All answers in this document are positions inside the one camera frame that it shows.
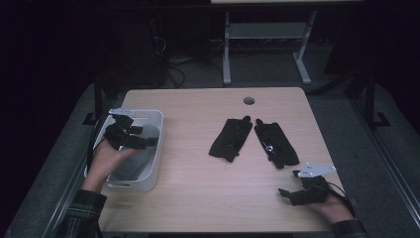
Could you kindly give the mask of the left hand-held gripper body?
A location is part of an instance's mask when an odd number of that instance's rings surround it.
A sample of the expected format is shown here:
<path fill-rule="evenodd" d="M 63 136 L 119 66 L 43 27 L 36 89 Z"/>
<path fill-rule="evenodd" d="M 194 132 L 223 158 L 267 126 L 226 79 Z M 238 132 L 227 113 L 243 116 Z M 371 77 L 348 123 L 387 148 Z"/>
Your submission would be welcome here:
<path fill-rule="evenodd" d="M 109 115 L 114 123 L 106 127 L 104 138 L 115 150 L 119 150 L 121 147 L 132 148 L 131 127 L 134 120 L 126 114 L 110 112 Z"/>

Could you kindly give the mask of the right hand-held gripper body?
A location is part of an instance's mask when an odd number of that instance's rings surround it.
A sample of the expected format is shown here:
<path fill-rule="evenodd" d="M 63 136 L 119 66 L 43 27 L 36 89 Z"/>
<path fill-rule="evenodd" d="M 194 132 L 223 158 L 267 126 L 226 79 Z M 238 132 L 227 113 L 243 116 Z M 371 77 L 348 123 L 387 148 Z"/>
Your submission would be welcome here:
<path fill-rule="evenodd" d="M 296 195 L 289 199 L 291 204 L 296 206 L 324 202 L 330 190 L 324 175 L 335 171 L 336 168 L 332 165 L 307 163 L 300 170 L 298 178 L 303 189 L 295 191 Z"/>

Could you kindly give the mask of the white plastic basket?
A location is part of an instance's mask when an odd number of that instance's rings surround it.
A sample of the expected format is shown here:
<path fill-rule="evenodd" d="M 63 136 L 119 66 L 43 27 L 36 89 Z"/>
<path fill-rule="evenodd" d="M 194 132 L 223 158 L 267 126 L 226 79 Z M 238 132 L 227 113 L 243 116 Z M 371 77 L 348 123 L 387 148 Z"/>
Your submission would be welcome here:
<path fill-rule="evenodd" d="M 163 116 L 158 110 L 140 110 L 121 107 L 110 109 L 107 114 L 102 116 L 96 123 L 90 136 L 84 175 L 87 176 L 90 169 L 93 160 L 93 151 L 105 139 L 104 133 L 106 127 L 114 123 L 114 120 L 109 115 L 110 112 L 126 114 L 134 120 L 132 126 L 141 126 L 144 128 L 142 134 L 131 134 L 131 138 L 158 138 L 158 142 L 154 147 L 121 147 L 117 150 L 135 149 L 139 150 L 139 152 L 126 159 L 110 176 L 108 176 L 104 188 L 115 191 L 133 192 L 152 190 L 158 181 L 158 170 L 164 140 Z"/>

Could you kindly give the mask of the person's right hand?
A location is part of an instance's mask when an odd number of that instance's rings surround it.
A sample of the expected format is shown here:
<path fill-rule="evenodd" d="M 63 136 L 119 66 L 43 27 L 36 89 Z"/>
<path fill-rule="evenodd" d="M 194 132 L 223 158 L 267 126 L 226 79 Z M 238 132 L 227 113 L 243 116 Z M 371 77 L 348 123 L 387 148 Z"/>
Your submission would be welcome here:
<path fill-rule="evenodd" d="M 328 195 L 323 203 L 310 203 L 307 204 L 307 207 L 317 212 L 331 224 L 355 219 L 348 207 L 333 195 Z"/>

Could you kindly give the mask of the person's left hand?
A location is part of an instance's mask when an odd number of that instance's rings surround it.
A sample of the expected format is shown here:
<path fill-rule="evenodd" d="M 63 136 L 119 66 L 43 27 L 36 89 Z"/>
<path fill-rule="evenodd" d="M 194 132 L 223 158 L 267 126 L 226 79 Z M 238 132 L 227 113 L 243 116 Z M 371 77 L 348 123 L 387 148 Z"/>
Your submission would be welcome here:
<path fill-rule="evenodd" d="M 93 160 L 86 179 L 82 184 L 83 190 L 100 193 L 103 184 L 126 159 L 137 154 L 139 150 L 115 150 L 107 140 L 103 140 L 95 149 Z"/>

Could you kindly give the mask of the black glove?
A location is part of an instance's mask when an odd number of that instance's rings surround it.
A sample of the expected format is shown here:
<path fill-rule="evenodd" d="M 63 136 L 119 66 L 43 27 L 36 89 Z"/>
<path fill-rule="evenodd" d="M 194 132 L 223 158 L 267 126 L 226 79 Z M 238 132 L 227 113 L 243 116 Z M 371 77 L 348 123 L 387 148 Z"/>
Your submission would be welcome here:
<path fill-rule="evenodd" d="M 256 123 L 255 132 L 262 148 L 267 154 L 267 158 L 273 162 L 277 169 L 300 164 L 294 148 L 278 123 L 266 124 L 261 119 L 257 119 Z"/>
<path fill-rule="evenodd" d="M 232 163 L 239 156 L 252 127 L 253 123 L 250 116 L 245 116 L 243 119 L 228 119 L 213 142 L 209 155 L 215 158 L 223 158 Z"/>

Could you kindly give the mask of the black metal stand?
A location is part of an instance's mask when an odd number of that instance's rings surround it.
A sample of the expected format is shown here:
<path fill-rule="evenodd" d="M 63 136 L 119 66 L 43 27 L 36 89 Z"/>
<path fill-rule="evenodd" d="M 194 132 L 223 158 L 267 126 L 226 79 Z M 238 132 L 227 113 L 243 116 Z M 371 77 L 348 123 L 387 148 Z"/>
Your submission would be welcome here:
<path fill-rule="evenodd" d="M 102 72 L 98 71 L 93 83 L 94 89 L 94 111 L 88 113 L 83 121 L 83 125 L 94 125 L 102 116 Z"/>
<path fill-rule="evenodd" d="M 390 123 L 382 112 L 374 110 L 375 77 L 370 72 L 366 81 L 365 120 L 368 126 L 375 130 L 377 127 L 389 127 Z"/>

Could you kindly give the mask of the aluminium frame rail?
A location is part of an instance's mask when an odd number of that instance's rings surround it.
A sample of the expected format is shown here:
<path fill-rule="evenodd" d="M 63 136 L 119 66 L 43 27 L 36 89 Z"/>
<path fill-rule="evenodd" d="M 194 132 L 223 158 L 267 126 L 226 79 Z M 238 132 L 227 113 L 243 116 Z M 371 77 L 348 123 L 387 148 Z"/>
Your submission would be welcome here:
<path fill-rule="evenodd" d="M 370 123 L 365 116 L 364 109 L 360 106 L 359 102 L 352 100 L 351 105 L 355 110 L 358 118 L 362 121 L 365 130 L 367 131 L 370 139 L 380 154 L 386 170 L 389 173 L 390 179 L 394 183 L 394 186 L 399 196 L 401 197 L 407 211 L 420 230 L 420 201 L 415 197 L 415 194 L 409 187 L 409 184 L 407 183 L 403 173 L 395 163 L 394 158 L 377 133 L 377 128 L 385 124 L 384 119 L 382 119 L 380 122 Z"/>
<path fill-rule="evenodd" d="M 85 165 L 86 160 L 85 157 L 82 156 L 75 164 L 75 168 L 72 170 L 70 177 L 67 180 L 64 191 L 55 205 L 52 216 L 46 226 L 42 238 L 50 238 L 51 233 L 60 224 L 75 193 L 79 190 L 82 184 Z"/>

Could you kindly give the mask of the white metal frame table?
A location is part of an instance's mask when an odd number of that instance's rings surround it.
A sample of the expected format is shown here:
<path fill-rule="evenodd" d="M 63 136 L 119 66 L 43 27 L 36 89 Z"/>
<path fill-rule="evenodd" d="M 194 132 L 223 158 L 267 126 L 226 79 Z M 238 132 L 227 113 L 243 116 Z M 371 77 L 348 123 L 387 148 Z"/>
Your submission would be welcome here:
<path fill-rule="evenodd" d="M 339 4 L 354 4 L 364 0 L 210 0 L 212 7 L 226 7 L 224 22 L 224 50 L 222 57 L 223 83 L 232 83 L 230 64 L 230 43 L 233 40 L 300 40 L 300 47 L 292 53 L 295 66 L 304 85 L 312 83 L 304 64 L 303 57 L 312 33 L 318 10 L 322 6 L 337 6 Z M 305 21 L 300 22 L 262 22 L 262 23 L 237 23 L 232 22 L 234 10 L 250 8 L 267 8 L 279 10 L 286 7 L 297 7 L 309 10 Z"/>

